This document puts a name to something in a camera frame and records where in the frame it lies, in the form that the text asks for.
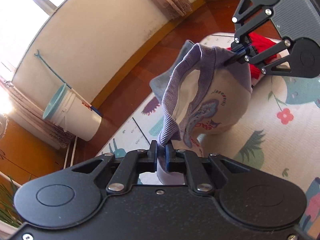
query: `red yarn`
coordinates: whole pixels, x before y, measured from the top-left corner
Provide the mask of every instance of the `red yarn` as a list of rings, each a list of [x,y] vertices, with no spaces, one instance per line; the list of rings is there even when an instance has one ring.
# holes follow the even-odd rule
[[[276,44],[273,41],[271,41],[271,40],[269,40],[269,39],[267,39],[257,33],[249,33],[249,36],[252,40],[252,45],[255,47],[255,49],[258,51],[258,53],[261,53],[264,50],[266,50]],[[269,57],[265,61],[266,61],[266,63],[270,63],[270,61],[276,57],[277,57],[277,55],[272,55],[271,57]],[[250,64],[250,73],[251,73],[252,78],[258,79],[261,72],[257,67]]]

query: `white bucket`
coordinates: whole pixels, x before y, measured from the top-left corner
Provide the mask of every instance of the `white bucket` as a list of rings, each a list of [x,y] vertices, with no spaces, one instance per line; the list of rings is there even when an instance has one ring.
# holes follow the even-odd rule
[[[89,141],[96,134],[101,119],[101,116],[86,107],[82,101],[68,89],[50,118],[50,121],[62,127],[65,131],[85,141]]]

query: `red wood floor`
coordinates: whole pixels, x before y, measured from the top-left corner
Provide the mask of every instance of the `red wood floor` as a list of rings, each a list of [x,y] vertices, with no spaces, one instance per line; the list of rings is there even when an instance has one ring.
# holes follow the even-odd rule
[[[101,150],[151,93],[149,81],[170,68],[185,40],[196,43],[212,33],[234,32],[231,18],[238,2],[239,0],[220,0],[205,4],[151,49],[103,102],[99,108],[104,115],[103,125],[91,141],[78,140],[74,163],[93,158]],[[271,23],[263,25],[256,33],[279,38]]]

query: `silver bolt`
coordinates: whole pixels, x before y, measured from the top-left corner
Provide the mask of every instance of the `silver bolt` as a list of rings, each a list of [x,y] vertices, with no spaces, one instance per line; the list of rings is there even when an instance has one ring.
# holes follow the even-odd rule
[[[266,13],[266,15],[271,15],[272,14],[272,11],[270,9],[266,9],[264,12]]]
[[[201,183],[197,186],[197,190],[199,190],[201,192],[208,192],[208,191],[212,190],[212,186],[207,183]]]
[[[287,46],[287,47],[290,47],[291,46],[291,42],[289,40],[284,40],[284,44]]]
[[[298,237],[296,235],[291,235],[288,237],[288,240],[298,240]]]
[[[164,194],[164,190],[159,189],[159,190],[156,191],[156,194],[157,195],[163,195]]]
[[[24,234],[22,236],[22,239],[23,240],[33,240],[33,236],[32,235],[29,235],[29,234]]]
[[[124,189],[124,185],[121,183],[112,183],[109,185],[108,189],[111,191],[121,191]]]

